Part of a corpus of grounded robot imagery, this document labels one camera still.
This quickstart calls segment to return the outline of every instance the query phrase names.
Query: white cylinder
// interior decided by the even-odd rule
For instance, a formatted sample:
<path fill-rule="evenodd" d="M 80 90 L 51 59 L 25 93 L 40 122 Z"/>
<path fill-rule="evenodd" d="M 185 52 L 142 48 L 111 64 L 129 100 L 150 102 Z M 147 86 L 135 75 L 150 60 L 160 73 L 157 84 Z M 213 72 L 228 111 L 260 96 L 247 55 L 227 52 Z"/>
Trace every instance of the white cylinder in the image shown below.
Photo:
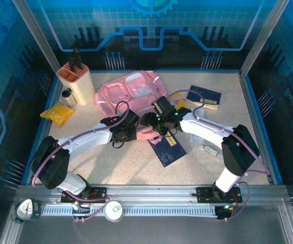
<path fill-rule="evenodd" d="M 77 104 L 74 96 L 72 95 L 72 93 L 70 93 L 69 90 L 62 91 L 62 98 L 66 105 L 70 106 L 71 108 L 74 108 Z"/>
<path fill-rule="evenodd" d="M 235 185 L 239 178 L 240 176 L 234 175 L 227 168 L 224 168 L 215 184 L 220 190 L 227 193 Z"/>
<path fill-rule="evenodd" d="M 119 202 L 111 201 L 105 207 L 105 218 L 112 222 L 118 222 L 123 217 L 123 208 Z"/>

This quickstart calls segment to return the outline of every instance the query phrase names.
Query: yellow object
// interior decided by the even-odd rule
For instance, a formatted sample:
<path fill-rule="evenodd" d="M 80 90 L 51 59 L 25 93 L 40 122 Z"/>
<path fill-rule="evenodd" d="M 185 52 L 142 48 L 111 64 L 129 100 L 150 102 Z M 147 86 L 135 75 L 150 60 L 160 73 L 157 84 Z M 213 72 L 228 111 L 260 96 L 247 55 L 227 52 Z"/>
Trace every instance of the yellow object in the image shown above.
<path fill-rule="evenodd" d="M 42 112 L 40 117 L 51 119 L 56 125 L 61 127 L 74 111 L 75 109 L 69 108 L 62 103 L 57 102 L 53 107 Z"/>
<path fill-rule="evenodd" d="M 176 93 L 176 94 L 172 95 L 170 98 L 181 97 L 181 96 L 182 95 L 180 93 Z M 185 100 L 184 99 L 179 99 L 177 101 L 177 103 L 175 104 L 175 109 L 178 110 L 178 109 L 183 108 L 183 107 L 189 109 L 189 107 L 187 106 Z"/>
<path fill-rule="evenodd" d="M 169 132 L 167 132 L 167 135 L 165 136 L 165 138 L 169 142 L 170 146 L 174 146 L 177 144 Z"/>

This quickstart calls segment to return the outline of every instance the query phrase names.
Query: knife block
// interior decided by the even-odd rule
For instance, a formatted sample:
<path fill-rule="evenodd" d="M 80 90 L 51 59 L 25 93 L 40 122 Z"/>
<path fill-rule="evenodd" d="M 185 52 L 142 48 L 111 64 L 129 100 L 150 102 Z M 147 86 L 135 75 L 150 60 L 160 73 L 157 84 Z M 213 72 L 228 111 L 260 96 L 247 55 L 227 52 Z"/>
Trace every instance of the knife block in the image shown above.
<path fill-rule="evenodd" d="M 81 64 L 82 69 L 74 67 L 71 71 L 69 63 L 66 63 L 57 71 L 61 83 L 73 94 L 75 100 L 81 104 L 87 104 L 95 97 L 95 88 L 90 76 L 88 66 Z"/>

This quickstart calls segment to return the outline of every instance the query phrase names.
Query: blue border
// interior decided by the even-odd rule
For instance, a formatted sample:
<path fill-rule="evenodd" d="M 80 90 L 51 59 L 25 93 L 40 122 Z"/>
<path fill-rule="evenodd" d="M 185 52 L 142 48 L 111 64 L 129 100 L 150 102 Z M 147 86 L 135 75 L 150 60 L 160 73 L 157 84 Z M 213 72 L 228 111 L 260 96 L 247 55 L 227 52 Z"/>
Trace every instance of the blue border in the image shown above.
<path fill-rule="evenodd" d="M 135 71 L 135 70 L 117 70 L 117 71 L 114 70 L 114 72 L 123 72 L 123 73 L 127 73 L 127 72 L 130 72 L 130 71 Z M 166 71 L 168 71 L 168 72 L 172 72 L 172 71 L 174 71 L 174 72 L 191 72 L 192 71 L 192 72 L 200 72 L 200 73 L 208 73 L 208 72 L 211 72 L 211 73 L 239 73 L 240 70 L 203 71 L 203 70 L 164 70 L 164 69 L 160 69 L 160 70 L 156 70 L 156 71 L 163 71 L 163 72 L 166 72 Z M 90 72 L 93 72 L 93 73 L 109 73 L 109 70 L 108 71 L 107 70 L 106 71 L 105 70 L 90 70 Z M 265 145 L 266 145 L 266 147 L 268 149 L 269 157 L 271 159 L 272 168 L 273 168 L 275 178 L 276 178 L 276 181 L 277 181 L 276 183 L 278 185 L 283 185 L 283 180 L 282 180 L 282 177 L 281 177 L 277 162 L 275 160 L 275 156 L 273 154 L 273 150 L 272 150 L 272 147 L 271 147 L 271 144 L 270 144 L 270 141 L 269 141 L 269 137 L 268 137 L 266 128 L 264 126 L 262 116 L 260 115 L 260 110 L 259 110 L 259 107 L 257 105 L 255 94 L 254 94 L 254 91 L 252 89 L 252 85 L 250 83 L 248 75 L 246 76 L 245 80 L 246 80 L 247 86 L 249 87 L 249 93 L 250 93 L 250 96 L 251 96 L 251 99 L 252 99 L 252 103 L 254 104 L 254 108 L 255 108 L 255 111 L 256 111 L 256 116 L 258 117 L 259 125 L 260 125 L 261 131 L 263 133 L 264 142 L 265 142 Z M 54 103 L 55 101 L 58 100 L 58 97 L 55 98 L 55 94 L 54 94 L 55 90 L 56 90 L 56 85 L 57 85 L 57 77 L 55 76 L 53 86 L 51 88 L 48 100 L 46 102 L 45 110 L 48 109 L 52 103 Z M 30 162 L 31 162 L 31 160 L 32 160 L 37 148 L 38 148 L 38 144 L 40 143 L 40 139 L 41 139 L 41 137 L 42 137 L 42 135 L 44 133 L 43 129 L 46 126 L 47 123 L 50 123 L 50 121 L 48 121 L 48 120 L 46 120 L 44 118 L 42 118 L 41 121 L 40 121 L 38 131 L 37 131 L 37 134 L 36 134 L 36 137 L 35 137 L 35 141 L 34 141 L 30 156 L 29 156 L 29 160 L 27 162 L 27 167 L 25 169 L 25 172 L 24 172 L 24 175 L 23 175 L 23 178 L 22 178 L 21 185 L 26 185 L 27 178 L 29 177 L 29 173 L 30 173 L 30 167 L 29 167 Z"/>
<path fill-rule="evenodd" d="M 252 102 L 253 102 L 254 107 L 255 107 L 255 111 L 256 111 L 256 115 L 258 117 L 260 129 L 262 130 L 262 133 L 263 133 L 265 146 L 268 149 L 269 157 L 271 159 L 272 168 L 273 168 L 274 175 L 275 175 L 275 178 L 276 178 L 276 181 L 277 181 L 276 183 L 278 185 L 283 185 L 283 180 L 282 180 L 279 168 L 278 168 L 278 164 L 277 164 L 277 161 L 275 160 L 275 156 L 273 154 L 273 150 L 272 150 L 272 147 L 271 147 L 271 144 L 270 144 L 270 141 L 269 141 L 267 130 L 265 128 L 264 121 L 263 121 L 262 116 L 260 114 L 260 110 L 259 110 L 259 107 L 258 107 L 258 104 L 257 104 L 257 101 L 256 101 L 256 97 L 255 97 L 255 94 L 254 94 L 254 91 L 253 91 L 253 88 L 252 88 L 252 85 L 250 83 L 250 79 L 249 79 L 248 75 L 245 77 L 245 80 L 246 80 L 247 86 L 249 87 L 249 93 L 250 93 Z"/>
<path fill-rule="evenodd" d="M 50 89 L 49 97 L 47 99 L 46 106 L 45 106 L 44 110 L 49 109 L 51 104 L 53 104 L 56 101 L 58 101 L 59 96 L 55 96 L 56 88 L 57 88 L 57 76 L 55 75 L 53 85 L 52 85 L 52 87 Z M 39 146 L 39 143 L 41 141 L 42 136 L 44 135 L 44 132 L 46 132 L 45 128 L 48 125 L 51 125 L 51 121 L 47 120 L 45 118 L 41 118 L 38 130 L 37 130 L 37 133 L 36 133 L 36 137 L 35 137 L 35 140 L 34 140 L 34 144 L 33 144 L 33 147 L 31 149 L 29 159 L 28 159 L 28 162 L 26 164 L 26 168 L 25 168 L 25 171 L 24 171 L 24 174 L 23 174 L 21 185 L 27 185 L 26 182 L 27 182 L 27 179 L 28 179 L 29 174 L 30 174 L 30 163 L 31 163 L 31 161 L 32 161 L 32 159 L 34 157 L 34 154 L 36 153 L 36 150 L 37 150 L 37 148 Z"/>
<path fill-rule="evenodd" d="M 139 70 L 90 70 L 91 73 L 127 73 L 127 72 L 134 72 L 134 71 L 139 71 Z M 239 73 L 240 70 L 201 70 L 201 69 L 160 69 L 160 70 L 153 70 L 153 71 L 161 71 L 161 72 L 180 72 L 180 73 L 190 73 L 190 72 L 195 72 L 195 73 Z"/>

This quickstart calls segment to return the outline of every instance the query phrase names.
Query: metal post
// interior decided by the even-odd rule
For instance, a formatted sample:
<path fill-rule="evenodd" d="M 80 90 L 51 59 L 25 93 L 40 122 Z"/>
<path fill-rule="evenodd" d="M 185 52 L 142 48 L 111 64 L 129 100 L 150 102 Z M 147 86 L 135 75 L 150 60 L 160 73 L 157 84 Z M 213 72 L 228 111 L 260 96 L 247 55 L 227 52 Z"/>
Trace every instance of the metal post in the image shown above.
<path fill-rule="evenodd" d="M 289 3 L 289 0 L 277 0 L 273 9 L 271 10 L 268 18 L 266 19 L 262 30 L 258 34 L 258 37 L 252 46 L 251 50 L 249 51 L 248 56 L 245 59 L 243 66 L 241 67 L 241 77 L 246 77 L 250 68 L 254 64 L 257 56 L 261 52 L 262 48 L 264 47 L 265 42 L 271 35 L 275 25 L 277 24 L 278 20 L 280 19 L 285 7 Z"/>
<path fill-rule="evenodd" d="M 46 37 L 44 36 L 42 30 L 40 29 L 32 11 L 30 10 L 28 4 L 24 0 L 12 0 L 15 7 L 19 11 L 24 23 L 28 27 L 29 31 L 35 38 L 38 46 L 43 52 L 45 58 L 47 59 L 49 65 L 56 73 L 57 70 L 61 67 L 55 54 L 53 53 Z"/>

